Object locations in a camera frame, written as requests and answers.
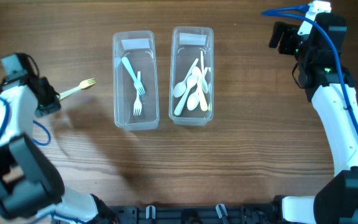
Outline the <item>yellow plastic fork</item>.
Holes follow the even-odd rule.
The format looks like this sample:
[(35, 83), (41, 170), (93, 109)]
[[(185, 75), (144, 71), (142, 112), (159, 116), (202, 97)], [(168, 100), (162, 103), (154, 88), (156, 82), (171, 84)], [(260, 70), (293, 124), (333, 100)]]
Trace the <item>yellow plastic fork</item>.
[(62, 93), (60, 93), (60, 97), (59, 100), (62, 101), (65, 98), (69, 97), (70, 95), (80, 91), (80, 90), (86, 90), (91, 88), (93, 85), (96, 84), (96, 79), (95, 78), (90, 78), (87, 80), (83, 80), (82, 82), (80, 82), (80, 84), (77, 87), (74, 87), (70, 90), (64, 91)]

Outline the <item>yellow plastic spoon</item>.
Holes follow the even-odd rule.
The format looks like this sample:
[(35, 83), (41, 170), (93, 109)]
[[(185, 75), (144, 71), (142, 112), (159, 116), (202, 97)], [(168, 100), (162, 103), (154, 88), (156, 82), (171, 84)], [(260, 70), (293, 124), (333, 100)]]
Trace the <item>yellow plastic spoon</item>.
[(208, 110), (208, 104), (206, 102), (206, 98), (204, 96), (202, 87), (201, 87), (201, 70), (198, 67), (195, 67), (192, 69), (192, 74), (197, 75), (198, 77), (198, 81), (197, 81), (197, 89), (196, 91), (191, 95), (192, 97), (192, 109), (195, 109), (197, 107), (197, 105), (200, 105), (200, 108), (202, 111), (207, 111)]

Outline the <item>thin white spoon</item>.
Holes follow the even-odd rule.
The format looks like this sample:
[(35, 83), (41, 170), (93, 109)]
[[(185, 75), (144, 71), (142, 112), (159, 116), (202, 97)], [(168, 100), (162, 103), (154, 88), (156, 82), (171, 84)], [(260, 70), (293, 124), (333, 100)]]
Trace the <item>thin white spoon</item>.
[(192, 93), (187, 99), (187, 108), (190, 111), (193, 111), (198, 105), (202, 111), (207, 111), (208, 105), (206, 102), (206, 98), (203, 94), (202, 84), (200, 78), (203, 78), (205, 73), (208, 71), (208, 68), (205, 67), (203, 71), (201, 71), (198, 67), (194, 67), (192, 69), (192, 74), (196, 75), (196, 91)]
[(205, 94), (208, 93), (208, 84), (206, 82), (206, 79), (205, 79), (205, 75), (206, 75), (206, 67), (204, 66), (204, 54), (203, 54), (203, 51), (200, 52), (200, 59), (201, 59), (201, 73), (202, 73), (202, 76), (201, 76), (201, 87), (202, 87), (202, 90)]
[(185, 78), (183, 79), (183, 81), (177, 83), (173, 89), (173, 96), (175, 98), (179, 98), (180, 96), (182, 96), (186, 90), (186, 80), (188, 79), (188, 77), (191, 75), (192, 73), (192, 69), (196, 66), (196, 64), (198, 63), (198, 58), (195, 59), (195, 61), (192, 63), (190, 69), (188, 70), (188, 73), (186, 74)]

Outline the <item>thick white plastic spoon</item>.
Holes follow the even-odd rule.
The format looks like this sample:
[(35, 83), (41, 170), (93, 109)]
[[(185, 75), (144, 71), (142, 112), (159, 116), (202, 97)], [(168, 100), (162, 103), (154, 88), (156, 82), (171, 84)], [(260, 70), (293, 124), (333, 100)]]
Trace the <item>thick white plastic spoon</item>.
[(188, 98), (188, 94), (189, 94), (190, 90), (196, 85), (197, 81), (198, 81), (198, 77), (197, 77), (197, 75), (194, 75), (194, 74), (190, 75), (188, 77), (188, 79), (186, 80), (186, 90), (174, 110), (175, 116), (179, 116), (181, 114), (181, 112), (183, 111), (186, 99)]

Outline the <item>thick white plastic fork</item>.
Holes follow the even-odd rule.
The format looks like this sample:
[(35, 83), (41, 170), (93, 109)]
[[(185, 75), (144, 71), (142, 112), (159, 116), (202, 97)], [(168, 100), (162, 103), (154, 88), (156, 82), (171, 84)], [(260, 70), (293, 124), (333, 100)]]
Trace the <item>thick white plastic fork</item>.
[(143, 84), (141, 83), (141, 81), (139, 81), (134, 73), (134, 70), (132, 68), (132, 65), (129, 61), (129, 59), (127, 57), (123, 57), (121, 60), (122, 64), (124, 65), (124, 67), (126, 68), (126, 70), (129, 72), (129, 75), (131, 76), (131, 78), (133, 79), (134, 82), (134, 87), (135, 89), (141, 94), (145, 94), (145, 89)]

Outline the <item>clear white plastic fork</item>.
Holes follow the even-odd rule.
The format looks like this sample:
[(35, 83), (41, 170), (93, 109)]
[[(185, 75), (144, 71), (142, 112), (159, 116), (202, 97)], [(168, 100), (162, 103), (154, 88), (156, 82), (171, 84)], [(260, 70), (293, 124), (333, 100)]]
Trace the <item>clear white plastic fork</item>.
[(141, 111), (142, 111), (142, 103), (140, 100), (140, 95), (144, 94), (144, 87), (141, 83), (141, 71), (137, 72), (137, 81), (135, 83), (135, 88), (137, 90), (137, 95), (136, 95), (136, 99), (134, 102), (134, 116), (140, 116)]

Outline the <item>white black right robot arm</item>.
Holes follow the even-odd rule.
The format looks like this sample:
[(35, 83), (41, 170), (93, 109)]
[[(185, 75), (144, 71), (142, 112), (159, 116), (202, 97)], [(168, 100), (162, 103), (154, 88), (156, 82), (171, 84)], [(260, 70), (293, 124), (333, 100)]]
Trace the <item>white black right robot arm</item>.
[(358, 104), (352, 75), (340, 61), (346, 20), (330, 12), (313, 14), (307, 5), (265, 15), (301, 21), (300, 26), (276, 22), (269, 46), (295, 57), (295, 82), (319, 115), (334, 163), (333, 179), (316, 195), (276, 196), (270, 219), (358, 223)]

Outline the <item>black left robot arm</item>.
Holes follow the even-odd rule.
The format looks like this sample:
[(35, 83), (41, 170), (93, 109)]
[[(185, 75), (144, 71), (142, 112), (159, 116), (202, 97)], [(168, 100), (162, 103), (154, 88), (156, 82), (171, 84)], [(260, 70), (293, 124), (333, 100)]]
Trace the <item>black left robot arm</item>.
[(6, 76), (0, 83), (0, 216), (102, 223), (113, 213), (99, 198), (64, 186), (55, 166), (33, 139), (35, 118), (60, 110), (60, 96), (40, 77), (34, 59), (14, 53), (1, 59)]

